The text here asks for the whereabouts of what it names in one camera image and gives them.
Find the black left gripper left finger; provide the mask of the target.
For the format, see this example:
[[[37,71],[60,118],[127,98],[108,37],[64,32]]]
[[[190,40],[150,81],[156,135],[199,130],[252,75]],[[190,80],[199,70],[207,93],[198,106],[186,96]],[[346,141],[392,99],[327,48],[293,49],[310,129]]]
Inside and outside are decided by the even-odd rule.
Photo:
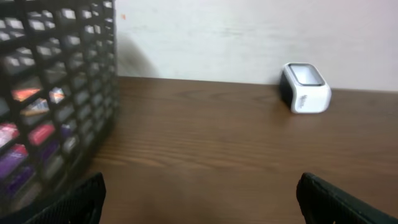
[[[106,197],[102,173],[98,172],[74,188],[58,193],[35,206],[28,224],[99,223]]]

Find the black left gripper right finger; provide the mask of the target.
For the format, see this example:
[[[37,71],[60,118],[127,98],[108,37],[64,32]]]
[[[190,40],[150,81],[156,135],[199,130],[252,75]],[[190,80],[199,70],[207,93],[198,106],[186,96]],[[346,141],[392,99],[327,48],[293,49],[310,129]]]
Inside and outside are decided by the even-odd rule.
[[[309,172],[302,174],[296,198],[306,224],[397,224],[397,218]]]

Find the red purple sanitary pad pack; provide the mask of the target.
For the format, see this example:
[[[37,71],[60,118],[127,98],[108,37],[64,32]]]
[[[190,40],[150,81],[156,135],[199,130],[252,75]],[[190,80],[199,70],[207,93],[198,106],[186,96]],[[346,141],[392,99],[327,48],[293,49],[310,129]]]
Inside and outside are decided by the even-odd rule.
[[[51,124],[43,124],[39,126],[30,135],[32,144],[39,145],[44,142],[53,132],[55,128]],[[1,147],[6,143],[18,137],[19,131],[17,126],[12,123],[1,124]],[[5,155],[1,158],[1,183],[2,192],[7,195],[14,195],[33,175],[32,166],[23,167],[8,183],[4,179],[15,170],[27,157],[27,152],[23,144],[13,145]]]

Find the small orange tissue pack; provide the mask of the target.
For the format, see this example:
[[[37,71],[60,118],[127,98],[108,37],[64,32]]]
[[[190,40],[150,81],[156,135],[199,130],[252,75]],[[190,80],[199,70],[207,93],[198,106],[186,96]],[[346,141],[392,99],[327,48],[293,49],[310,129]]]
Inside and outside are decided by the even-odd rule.
[[[61,102],[66,94],[61,88],[55,87],[46,91],[42,88],[23,88],[11,91],[12,97],[21,103],[38,103],[50,100],[53,103]]]

